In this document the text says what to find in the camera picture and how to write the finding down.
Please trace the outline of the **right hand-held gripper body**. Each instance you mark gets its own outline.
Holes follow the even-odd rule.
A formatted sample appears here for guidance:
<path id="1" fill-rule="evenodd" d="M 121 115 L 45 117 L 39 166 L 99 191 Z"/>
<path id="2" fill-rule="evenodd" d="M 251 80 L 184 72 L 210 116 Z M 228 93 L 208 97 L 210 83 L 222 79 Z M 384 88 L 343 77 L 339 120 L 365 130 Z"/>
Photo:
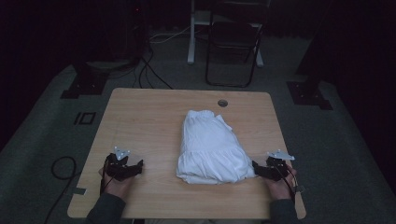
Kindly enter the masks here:
<path id="1" fill-rule="evenodd" d="M 289 174 L 289 168 L 286 161 L 294 161 L 295 157 L 285 151 L 278 149 L 274 152 L 268 152 L 266 160 L 267 169 L 269 170 L 269 179 L 278 181 Z"/>

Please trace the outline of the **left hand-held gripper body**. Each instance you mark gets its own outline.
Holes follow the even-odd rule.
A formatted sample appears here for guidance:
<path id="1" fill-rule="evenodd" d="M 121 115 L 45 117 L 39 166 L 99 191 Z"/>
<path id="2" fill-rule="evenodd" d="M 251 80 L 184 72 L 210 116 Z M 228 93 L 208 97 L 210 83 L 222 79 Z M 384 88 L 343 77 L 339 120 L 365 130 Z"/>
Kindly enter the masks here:
<path id="1" fill-rule="evenodd" d="M 114 147 L 113 152 L 106 157 L 104 172 L 118 181 L 134 176 L 133 167 L 127 165 L 130 153 L 130 150 Z"/>

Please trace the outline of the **white garment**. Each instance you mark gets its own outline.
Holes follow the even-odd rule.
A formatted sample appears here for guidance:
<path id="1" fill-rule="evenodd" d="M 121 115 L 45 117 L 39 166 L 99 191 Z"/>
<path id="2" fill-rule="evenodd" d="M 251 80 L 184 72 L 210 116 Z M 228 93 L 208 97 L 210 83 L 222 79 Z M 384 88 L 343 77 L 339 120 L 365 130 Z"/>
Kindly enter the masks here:
<path id="1" fill-rule="evenodd" d="M 233 128 L 210 110 L 187 113 L 176 175 L 188 184 L 204 185 L 236 183 L 256 176 Z"/>

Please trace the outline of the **person's left hand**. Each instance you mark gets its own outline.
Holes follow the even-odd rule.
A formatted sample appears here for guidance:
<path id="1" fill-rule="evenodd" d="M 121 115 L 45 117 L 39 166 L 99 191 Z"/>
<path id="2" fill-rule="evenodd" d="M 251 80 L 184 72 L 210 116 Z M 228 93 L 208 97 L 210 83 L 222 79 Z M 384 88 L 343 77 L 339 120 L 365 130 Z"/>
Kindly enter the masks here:
<path id="1" fill-rule="evenodd" d="M 107 173 L 103 173 L 102 178 L 104 179 L 103 193 L 117 196 L 124 201 L 127 200 L 134 183 L 133 177 L 119 181 L 116 178 L 109 176 Z"/>

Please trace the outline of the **person's right hand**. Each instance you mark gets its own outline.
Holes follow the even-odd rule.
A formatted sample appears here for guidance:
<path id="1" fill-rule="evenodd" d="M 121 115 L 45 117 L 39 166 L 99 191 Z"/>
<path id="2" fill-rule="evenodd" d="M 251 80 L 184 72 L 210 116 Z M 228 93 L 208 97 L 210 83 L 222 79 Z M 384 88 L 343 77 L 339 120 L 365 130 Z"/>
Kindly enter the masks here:
<path id="1" fill-rule="evenodd" d="M 294 177 L 297 172 L 289 168 L 289 174 L 282 180 L 274 181 L 264 178 L 264 183 L 269 189 L 269 193 L 274 201 L 277 200 L 294 200 Z"/>

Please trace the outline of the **black stand base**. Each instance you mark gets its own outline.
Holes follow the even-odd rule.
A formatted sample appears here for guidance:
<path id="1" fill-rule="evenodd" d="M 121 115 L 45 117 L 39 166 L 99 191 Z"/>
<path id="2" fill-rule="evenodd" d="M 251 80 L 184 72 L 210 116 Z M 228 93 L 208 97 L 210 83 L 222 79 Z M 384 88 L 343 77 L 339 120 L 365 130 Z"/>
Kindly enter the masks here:
<path id="1" fill-rule="evenodd" d="M 62 99 L 77 99 L 80 95 L 101 95 L 109 73 L 89 66 L 87 63 L 72 63 L 76 76 L 68 90 L 63 91 Z"/>
<path id="2" fill-rule="evenodd" d="M 330 101 L 323 97 L 317 85 L 297 81 L 288 81 L 287 85 L 296 105 L 316 105 L 321 110 L 332 110 Z"/>

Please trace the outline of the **black folding chair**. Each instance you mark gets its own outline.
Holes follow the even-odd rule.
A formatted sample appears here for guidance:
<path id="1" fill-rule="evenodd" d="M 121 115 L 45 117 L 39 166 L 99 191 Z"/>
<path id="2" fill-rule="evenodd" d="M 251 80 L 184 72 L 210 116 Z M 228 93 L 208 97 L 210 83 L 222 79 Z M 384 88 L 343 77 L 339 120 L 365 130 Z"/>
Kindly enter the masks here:
<path id="1" fill-rule="evenodd" d="M 209 11 L 205 82 L 247 87 L 269 19 L 267 0 L 217 0 Z"/>

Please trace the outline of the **white desk frame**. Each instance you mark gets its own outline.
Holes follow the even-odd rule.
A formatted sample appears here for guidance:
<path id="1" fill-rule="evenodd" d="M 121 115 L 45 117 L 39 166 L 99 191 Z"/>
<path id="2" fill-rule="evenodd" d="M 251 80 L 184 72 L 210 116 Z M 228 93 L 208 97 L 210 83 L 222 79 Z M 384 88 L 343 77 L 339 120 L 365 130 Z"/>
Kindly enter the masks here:
<path id="1" fill-rule="evenodd" d="M 196 9 L 191 0 L 188 64 L 195 62 L 195 28 L 201 25 L 207 29 L 209 46 L 247 49 L 254 55 L 253 64 L 263 67 L 260 41 L 268 12 L 266 0 L 211 0 L 207 9 Z"/>

